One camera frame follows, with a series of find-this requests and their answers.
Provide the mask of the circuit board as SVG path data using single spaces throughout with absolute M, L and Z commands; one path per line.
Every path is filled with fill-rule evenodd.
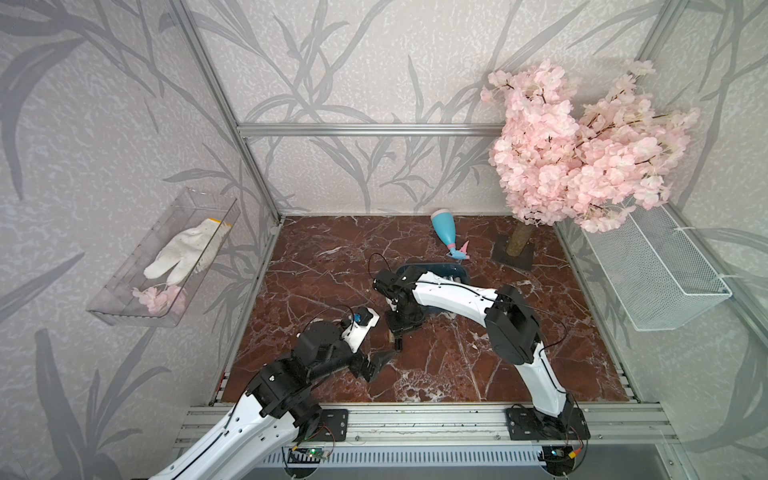
M 325 447 L 293 447 L 287 451 L 288 464 L 320 464 L 330 459 L 333 448 Z
M 566 478 L 581 465 L 583 448 L 545 446 L 538 454 L 542 469 L 553 478 Z

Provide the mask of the aluminium frame back crossbar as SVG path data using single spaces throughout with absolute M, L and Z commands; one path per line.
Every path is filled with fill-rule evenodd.
M 502 124 L 447 123 L 245 123 L 243 138 L 256 137 L 497 137 Z

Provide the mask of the aluminium front rail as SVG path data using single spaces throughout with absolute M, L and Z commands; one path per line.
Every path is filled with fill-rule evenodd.
M 508 433 L 498 402 L 326 403 L 346 409 L 346 439 L 338 446 L 525 445 Z M 575 446 L 677 443 L 678 435 L 658 403 L 582 402 L 591 438 L 569 436 Z

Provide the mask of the clear acrylic wall shelf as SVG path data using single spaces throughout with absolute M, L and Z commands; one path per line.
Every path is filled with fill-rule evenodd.
M 233 196 L 183 188 L 86 311 L 110 326 L 177 326 L 240 214 Z

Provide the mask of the right circuit board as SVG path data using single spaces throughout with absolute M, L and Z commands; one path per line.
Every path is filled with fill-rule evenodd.
M 538 454 L 542 469 L 553 478 L 566 478 L 581 465 L 583 448 L 545 446 Z

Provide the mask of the pink artificial blossom tree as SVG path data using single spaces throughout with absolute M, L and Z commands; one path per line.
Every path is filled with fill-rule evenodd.
M 683 159 L 700 112 L 656 112 L 651 95 L 637 90 L 638 79 L 654 71 L 649 61 L 629 62 L 580 118 L 572 114 L 576 84 L 559 65 L 489 74 L 481 99 L 505 109 L 489 162 L 517 220 L 552 226 L 570 219 L 585 232 L 606 233 L 637 207 L 668 202 L 666 177 Z

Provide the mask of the left circuit board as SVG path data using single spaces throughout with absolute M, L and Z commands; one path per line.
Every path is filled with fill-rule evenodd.
M 330 459 L 333 448 L 325 447 L 293 447 L 287 451 L 288 464 L 320 464 Z

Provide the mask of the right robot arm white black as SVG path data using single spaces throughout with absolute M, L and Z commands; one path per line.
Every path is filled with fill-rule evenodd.
M 564 431 L 576 418 L 572 397 L 557 380 L 545 355 L 539 321 L 516 288 L 475 287 L 417 265 L 399 274 L 381 270 L 373 287 L 390 306 L 385 318 L 395 339 L 420 329 L 436 309 L 466 317 L 483 327 L 493 351 L 515 366 L 531 395 L 531 412 L 540 424 Z

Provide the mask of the pink flower on shelf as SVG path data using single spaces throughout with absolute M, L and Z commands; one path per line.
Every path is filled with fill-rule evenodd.
M 179 285 L 165 285 L 162 288 L 152 286 L 145 290 L 132 289 L 132 295 L 143 305 L 150 315 L 171 312 L 182 315 L 187 307 L 186 290 Z

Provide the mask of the teal plastic storage box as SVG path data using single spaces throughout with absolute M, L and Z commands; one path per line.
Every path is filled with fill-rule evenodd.
M 451 262 L 427 262 L 427 263 L 408 263 L 401 265 L 395 274 L 401 276 L 409 267 L 417 267 L 433 274 L 465 285 L 471 284 L 471 278 L 468 271 L 458 263 Z

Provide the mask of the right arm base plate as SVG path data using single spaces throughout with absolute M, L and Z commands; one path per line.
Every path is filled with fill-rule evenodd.
M 533 407 L 514 404 L 505 411 L 511 440 L 586 441 L 591 439 L 584 412 L 567 399 L 563 411 L 556 416 L 543 414 Z

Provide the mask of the white cotton glove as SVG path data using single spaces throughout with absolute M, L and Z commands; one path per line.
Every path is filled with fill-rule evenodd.
M 176 234 L 144 269 L 144 276 L 154 280 L 165 275 L 167 285 L 182 284 L 211 266 L 231 229 L 229 222 L 207 218 Z

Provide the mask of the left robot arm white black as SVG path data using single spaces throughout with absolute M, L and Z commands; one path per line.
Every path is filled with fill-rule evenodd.
M 397 354 L 368 356 L 361 345 L 379 316 L 363 308 L 341 323 L 318 320 L 295 347 L 265 365 L 235 405 L 190 449 L 155 479 L 241 479 L 273 452 L 321 429 L 322 408 L 313 388 L 349 370 L 370 382 Z

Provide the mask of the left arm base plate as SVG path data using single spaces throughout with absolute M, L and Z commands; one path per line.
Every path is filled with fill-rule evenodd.
M 348 409 L 321 409 L 300 428 L 298 439 L 302 442 L 343 442 L 348 427 Z

